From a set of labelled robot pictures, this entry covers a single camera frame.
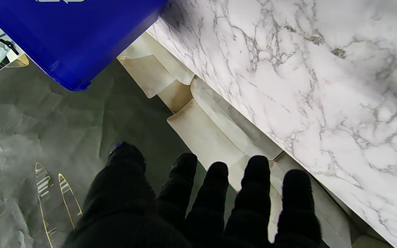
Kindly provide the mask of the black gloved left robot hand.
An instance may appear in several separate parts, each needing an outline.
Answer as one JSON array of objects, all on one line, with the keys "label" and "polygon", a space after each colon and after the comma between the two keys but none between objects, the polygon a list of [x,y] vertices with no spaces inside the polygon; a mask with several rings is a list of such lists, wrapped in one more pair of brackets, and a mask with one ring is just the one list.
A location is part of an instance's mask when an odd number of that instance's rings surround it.
[{"label": "black gloved left robot hand", "polygon": [[285,174],[282,211],[274,242],[268,239],[271,216],[269,162],[249,159],[241,190],[224,220],[228,168],[214,162],[197,198],[186,209],[194,184],[197,156],[181,154],[156,196],[145,177],[142,153],[122,142],[110,154],[83,204],[83,216],[65,248],[320,248],[321,225],[315,215],[310,176]]}]

